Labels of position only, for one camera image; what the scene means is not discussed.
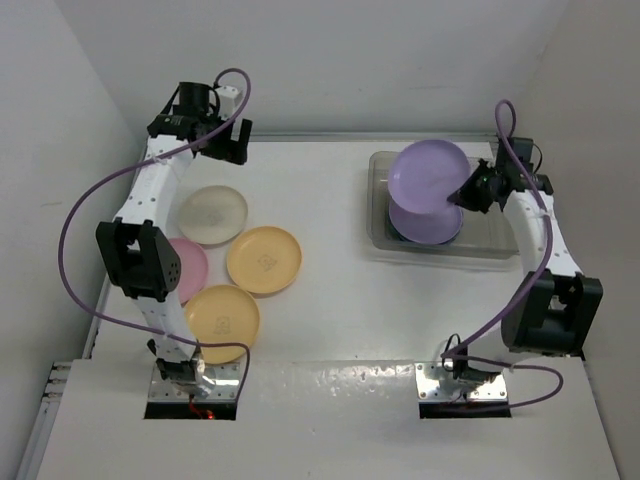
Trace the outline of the purple plate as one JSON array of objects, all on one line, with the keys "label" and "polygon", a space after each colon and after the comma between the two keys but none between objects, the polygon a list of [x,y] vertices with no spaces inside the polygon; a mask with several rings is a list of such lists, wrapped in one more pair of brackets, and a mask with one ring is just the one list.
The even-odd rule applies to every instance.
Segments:
[{"label": "purple plate", "polygon": [[391,199],[413,214],[431,214],[449,205],[448,198],[470,176],[470,163],[456,144],[431,139],[402,150],[388,172]]},{"label": "purple plate", "polygon": [[455,205],[435,213],[415,214],[391,200],[388,215],[391,224],[403,238],[423,245],[448,243],[458,235],[463,225],[462,210]]}]

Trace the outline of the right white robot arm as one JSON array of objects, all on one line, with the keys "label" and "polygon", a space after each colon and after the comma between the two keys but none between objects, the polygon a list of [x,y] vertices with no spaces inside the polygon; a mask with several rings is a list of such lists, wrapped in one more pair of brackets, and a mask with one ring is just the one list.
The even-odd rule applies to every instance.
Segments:
[{"label": "right white robot arm", "polygon": [[478,332],[446,346],[443,363],[457,382],[493,380],[542,356],[578,356],[603,297],[603,285],[571,256],[554,214],[549,178],[535,172],[534,142],[510,137],[494,163],[482,160],[450,200],[472,212],[497,206],[515,236],[524,278],[508,304]]}]

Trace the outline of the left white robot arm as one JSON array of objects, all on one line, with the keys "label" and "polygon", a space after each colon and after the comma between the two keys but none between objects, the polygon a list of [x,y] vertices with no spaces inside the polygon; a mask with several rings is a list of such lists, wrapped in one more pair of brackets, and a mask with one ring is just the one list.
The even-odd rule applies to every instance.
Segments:
[{"label": "left white robot arm", "polygon": [[129,198],[96,240],[111,283],[140,310],[152,330],[148,344],[162,379],[196,383],[202,365],[178,297],[180,258],[165,235],[180,181],[197,155],[242,165],[252,123],[232,136],[244,91],[182,82],[148,125],[150,165],[137,174]]}]

